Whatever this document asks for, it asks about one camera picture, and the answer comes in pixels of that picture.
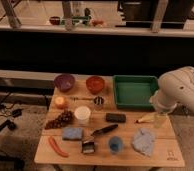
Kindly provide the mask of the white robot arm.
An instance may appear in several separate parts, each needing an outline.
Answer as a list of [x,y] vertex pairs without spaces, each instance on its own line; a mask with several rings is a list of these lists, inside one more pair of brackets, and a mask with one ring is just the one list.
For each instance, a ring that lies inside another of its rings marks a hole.
[[158,90],[149,102],[155,109],[154,127],[159,128],[167,115],[181,104],[194,113],[194,67],[166,72],[158,78]]

